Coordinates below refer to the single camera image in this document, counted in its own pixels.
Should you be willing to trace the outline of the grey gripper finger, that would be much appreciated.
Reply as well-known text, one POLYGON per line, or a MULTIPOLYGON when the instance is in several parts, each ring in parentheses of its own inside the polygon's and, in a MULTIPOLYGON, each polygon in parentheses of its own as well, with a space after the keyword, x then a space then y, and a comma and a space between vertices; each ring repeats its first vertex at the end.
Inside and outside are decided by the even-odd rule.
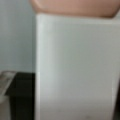
POLYGON ((15 77, 13 71, 3 71, 0 73, 0 96, 4 96, 11 82, 15 77))

